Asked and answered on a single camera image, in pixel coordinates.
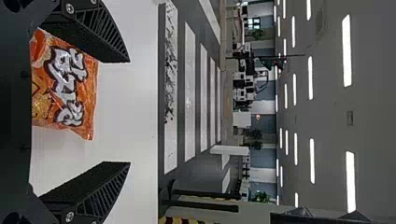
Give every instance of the metal frame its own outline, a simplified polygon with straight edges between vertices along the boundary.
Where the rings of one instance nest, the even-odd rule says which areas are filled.
[[[0,21],[3,23],[0,26],[0,221],[18,214],[20,219],[28,217],[35,221],[41,218],[58,223],[43,209],[39,209],[43,212],[27,213],[40,205],[29,185],[32,142],[29,40],[60,0],[35,0],[25,8],[20,1],[14,1],[19,5],[18,12],[8,9],[6,1],[0,0]]]

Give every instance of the white tabletop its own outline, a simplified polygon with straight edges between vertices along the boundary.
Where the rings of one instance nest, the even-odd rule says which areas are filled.
[[[104,0],[131,63],[101,64],[94,139],[70,131],[33,129],[30,182],[41,195],[101,161],[130,161],[130,173],[106,224],[158,223],[158,6]]]

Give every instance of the snack bag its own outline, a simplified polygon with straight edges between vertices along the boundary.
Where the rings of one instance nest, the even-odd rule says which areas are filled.
[[[30,52],[33,125],[92,140],[98,61],[43,30],[35,31]]]

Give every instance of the screw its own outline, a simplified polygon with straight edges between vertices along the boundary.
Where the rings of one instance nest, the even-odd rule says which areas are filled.
[[[73,221],[73,218],[74,218],[74,212],[69,212],[69,213],[67,213],[67,215],[66,215],[66,222],[71,222],[71,221]]]
[[[67,13],[69,13],[70,15],[74,14],[74,7],[73,5],[71,5],[70,3],[66,4],[66,11]]]

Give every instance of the fluorescent light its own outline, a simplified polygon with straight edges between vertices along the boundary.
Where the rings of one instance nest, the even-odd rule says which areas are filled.
[[[279,176],[279,159],[276,159],[276,177]]]
[[[283,188],[283,166],[280,166],[280,187]]]
[[[277,66],[275,65],[275,80],[277,80]]]
[[[298,207],[298,193],[294,193],[294,206]]]
[[[275,111],[277,113],[277,95],[275,95]]]
[[[280,144],[280,148],[283,147],[283,130],[280,128],[279,129],[279,144]]]
[[[283,19],[286,19],[286,0],[283,0]]]
[[[291,46],[296,47],[296,18],[291,18]]]
[[[343,19],[344,86],[352,85],[352,51],[350,46],[350,16]]]
[[[293,104],[297,105],[297,76],[293,74]]]
[[[294,165],[298,165],[298,140],[297,140],[297,133],[294,134]]]
[[[276,22],[276,6],[274,6],[274,22]]]
[[[285,83],[285,109],[288,108],[288,84]]]
[[[315,141],[309,140],[309,157],[311,161],[311,183],[315,184]]]
[[[277,17],[277,36],[280,36],[280,17]]]
[[[285,141],[286,141],[285,152],[286,152],[286,155],[288,156],[289,155],[289,131],[288,130],[285,131]]]
[[[346,198],[347,211],[356,210],[356,187],[355,187],[355,154],[346,152]]]
[[[311,0],[306,0],[306,19],[311,20]]]
[[[309,100],[314,99],[314,84],[312,80],[313,73],[312,56],[308,58],[308,90],[309,90]]]
[[[284,56],[288,55],[287,47],[288,47],[287,40],[286,40],[286,38],[284,38],[283,39],[283,55]]]

